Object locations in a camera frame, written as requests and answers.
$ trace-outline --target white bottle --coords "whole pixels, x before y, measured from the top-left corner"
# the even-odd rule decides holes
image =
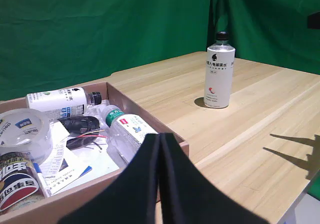
[[[129,163],[143,143],[146,134],[157,132],[140,116],[125,114],[115,105],[108,105],[101,111],[103,121],[110,127],[110,135],[115,147]]]
[[[27,94],[26,106],[43,112],[50,121],[79,116],[88,106],[101,104],[100,92],[86,93],[82,87]]]
[[[215,44],[207,48],[204,104],[210,108],[229,105],[236,49],[228,40],[228,33],[219,31]]]

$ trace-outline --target wire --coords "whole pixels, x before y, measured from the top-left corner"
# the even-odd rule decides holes
[[[90,133],[98,133],[98,132],[102,132],[102,131],[104,131],[104,129],[97,129],[97,130],[88,131],[86,133],[79,135],[79,137],[90,134]]]
[[[98,148],[100,148],[100,150],[102,150],[102,147],[98,144],[98,143],[96,143],[95,141],[93,142]]]
[[[105,135],[78,135],[76,138],[108,138]]]

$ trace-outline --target paper sheet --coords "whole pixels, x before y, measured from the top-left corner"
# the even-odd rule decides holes
[[[86,147],[72,150],[72,152],[82,162],[92,167],[92,170],[58,191],[58,193],[77,187],[86,182],[90,182],[91,180],[102,177],[119,169],[117,164],[110,158],[107,153],[107,140],[105,138],[98,137],[95,142],[100,145],[102,150],[100,150],[99,147],[97,147],[93,143],[89,144]]]
[[[67,145],[69,132],[60,121],[50,123],[52,151],[49,157],[40,165],[45,178],[54,178],[64,159],[64,149]]]
[[[72,151],[65,147],[63,162],[59,169],[60,171],[53,179],[44,178],[51,195],[56,194],[60,189],[68,186],[78,179],[87,169],[91,170],[91,168],[88,168],[87,164],[82,162],[75,154],[72,153]]]

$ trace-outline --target clear tape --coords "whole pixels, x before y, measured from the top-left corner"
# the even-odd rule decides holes
[[[50,122],[41,111],[21,108],[0,114],[0,155],[22,152],[41,164],[52,148]]]

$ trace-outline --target black bottle cap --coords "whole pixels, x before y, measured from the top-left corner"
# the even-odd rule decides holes
[[[229,34],[226,31],[219,31],[215,35],[215,39],[218,41],[228,41],[229,40]]]
[[[102,97],[99,91],[92,92],[94,105],[99,105],[102,102]]]

